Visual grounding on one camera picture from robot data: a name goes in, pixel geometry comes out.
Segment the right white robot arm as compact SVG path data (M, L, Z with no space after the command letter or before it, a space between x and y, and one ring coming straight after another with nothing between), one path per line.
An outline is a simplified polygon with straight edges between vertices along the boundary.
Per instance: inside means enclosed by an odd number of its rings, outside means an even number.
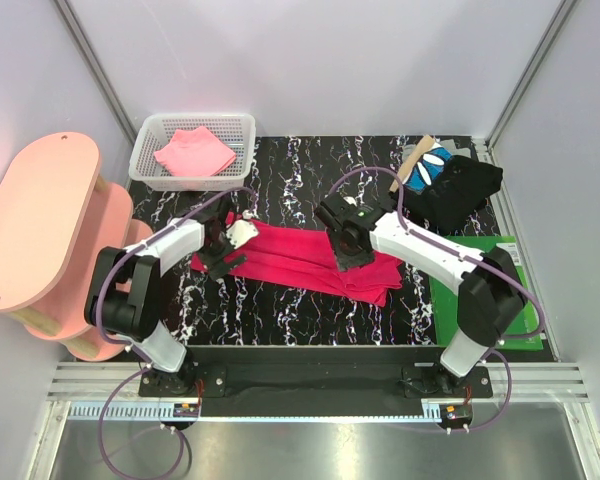
M406 220L393 200L357 206L338 193L325 197L314 215L341 271L371 264L379 255L400 260L436 279L457 297L458 330L432 367L417 377L418 394L456 396L469 373L504 338L527 298L509 253L464 247Z

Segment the crimson red t-shirt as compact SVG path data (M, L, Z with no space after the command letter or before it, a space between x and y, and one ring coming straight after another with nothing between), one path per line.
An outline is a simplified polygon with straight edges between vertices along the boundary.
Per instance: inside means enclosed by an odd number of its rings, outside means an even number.
M383 307L388 292L401 287L402 262L376 254L371 264L342 272L336 265L327 233L276 227L256 220L258 235L239 251L246 262L230 271L232 276L290 288L336 295Z

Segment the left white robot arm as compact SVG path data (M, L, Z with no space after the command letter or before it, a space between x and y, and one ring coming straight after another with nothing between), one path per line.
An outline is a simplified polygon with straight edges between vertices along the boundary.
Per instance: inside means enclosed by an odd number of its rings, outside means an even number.
M254 222L234 220L227 195L171 220L165 227L124 248L105 247L97 255L84 317L107 343L129 347L176 396L199 384L192 354L162 321L162 278L194 256L215 281L246 262L239 250L258 236Z

